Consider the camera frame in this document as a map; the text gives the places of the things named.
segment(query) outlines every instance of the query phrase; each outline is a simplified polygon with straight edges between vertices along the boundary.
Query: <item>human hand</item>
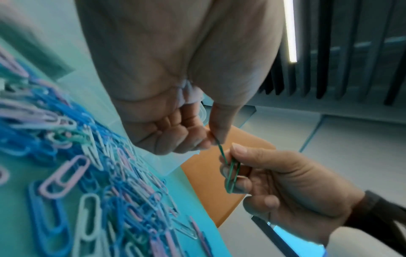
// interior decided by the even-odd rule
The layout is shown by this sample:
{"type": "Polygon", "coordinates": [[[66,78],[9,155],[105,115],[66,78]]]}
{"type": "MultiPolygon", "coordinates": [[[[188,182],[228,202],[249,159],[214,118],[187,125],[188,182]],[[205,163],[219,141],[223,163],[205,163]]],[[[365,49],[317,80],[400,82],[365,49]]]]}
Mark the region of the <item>human hand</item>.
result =
{"type": "Polygon", "coordinates": [[[99,77],[134,145],[155,154],[223,142],[265,79],[282,0],[76,0],[99,77]],[[210,132],[198,118],[214,100],[210,132]]]}
{"type": "MultiPolygon", "coordinates": [[[[365,195],[298,152],[233,144],[225,156],[228,163],[231,157],[241,162],[233,192],[251,195],[243,203],[247,212],[315,243],[327,245],[330,234],[344,225],[365,195]]],[[[230,167],[222,156],[220,161],[220,171],[227,177],[230,167]]]]}

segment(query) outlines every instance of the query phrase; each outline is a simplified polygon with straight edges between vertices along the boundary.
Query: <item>linear light fixture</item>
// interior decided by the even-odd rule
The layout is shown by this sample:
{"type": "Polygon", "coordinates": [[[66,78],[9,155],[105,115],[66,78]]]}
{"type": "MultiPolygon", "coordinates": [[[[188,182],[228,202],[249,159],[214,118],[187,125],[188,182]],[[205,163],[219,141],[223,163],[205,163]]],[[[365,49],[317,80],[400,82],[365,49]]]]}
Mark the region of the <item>linear light fixture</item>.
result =
{"type": "Polygon", "coordinates": [[[296,34],[295,34],[295,16],[293,9],[293,0],[283,0],[285,7],[286,35],[288,37],[289,61],[297,62],[296,56],[296,34]]]}

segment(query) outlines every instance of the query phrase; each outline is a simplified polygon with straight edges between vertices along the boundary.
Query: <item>pile of paper clips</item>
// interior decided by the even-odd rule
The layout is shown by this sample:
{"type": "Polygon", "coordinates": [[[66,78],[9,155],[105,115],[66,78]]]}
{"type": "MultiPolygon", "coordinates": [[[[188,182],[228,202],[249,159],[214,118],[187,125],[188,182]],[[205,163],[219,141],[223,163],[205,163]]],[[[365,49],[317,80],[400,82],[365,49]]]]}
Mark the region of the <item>pile of paper clips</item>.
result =
{"type": "MultiPolygon", "coordinates": [[[[0,151],[55,166],[44,181],[27,189],[29,212],[38,252],[46,257],[187,257],[177,232],[199,240],[212,251],[203,232],[189,217],[180,222],[165,182],[151,173],[125,138],[95,121],[82,106],[0,48],[0,151]],[[64,197],[73,187],[80,198],[72,231],[64,197]],[[45,219],[50,204],[56,225],[45,219]],[[65,244],[51,249],[52,237],[65,244]]],[[[0,186],[10,172],[0,167],[0,186]]]]}

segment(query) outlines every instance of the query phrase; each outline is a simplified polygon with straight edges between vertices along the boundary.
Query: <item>black sleeve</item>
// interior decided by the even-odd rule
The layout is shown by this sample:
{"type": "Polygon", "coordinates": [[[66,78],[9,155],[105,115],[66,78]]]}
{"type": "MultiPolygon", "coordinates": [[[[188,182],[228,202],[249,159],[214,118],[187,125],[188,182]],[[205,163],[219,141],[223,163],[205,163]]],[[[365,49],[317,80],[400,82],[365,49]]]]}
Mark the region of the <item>black sleeve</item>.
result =
{"type": "Polygon", "coordinates": [[[380,240],[406,256],[406,209],[366,191],[344,224],[380,240]]]}

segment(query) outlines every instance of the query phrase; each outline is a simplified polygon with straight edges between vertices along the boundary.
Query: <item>person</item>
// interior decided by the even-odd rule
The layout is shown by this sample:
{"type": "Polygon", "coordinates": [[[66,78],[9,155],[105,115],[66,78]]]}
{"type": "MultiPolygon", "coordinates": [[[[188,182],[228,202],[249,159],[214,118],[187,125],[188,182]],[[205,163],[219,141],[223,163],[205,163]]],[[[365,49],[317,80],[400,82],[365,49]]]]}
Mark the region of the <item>person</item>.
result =
{"type": "MultiPolygon", "coordinates": [[[[283,0],[75,3],[129,138],[157,155],[224,142],[268,74],[285,22],[283,0]],[[203,92],[214,100],[209,129],[198,118],[203,92]]],[[[249,213],[335,256],[405,255],[403,208],[298,153],[234,145],[226,156],[243,163],[234,193],[251,195],[249,213]]]]}
{"type": "MultiPolygon", "coordinates": [[[[233,193],[250,195],[243,202],[250,214],[327,246],[328,256],[406,256],[405,208],[298,152],[232,144],[225,157],[242,163],[233,193]]],[[[219,159],[227,178],[230,167],[219,159]]]]}

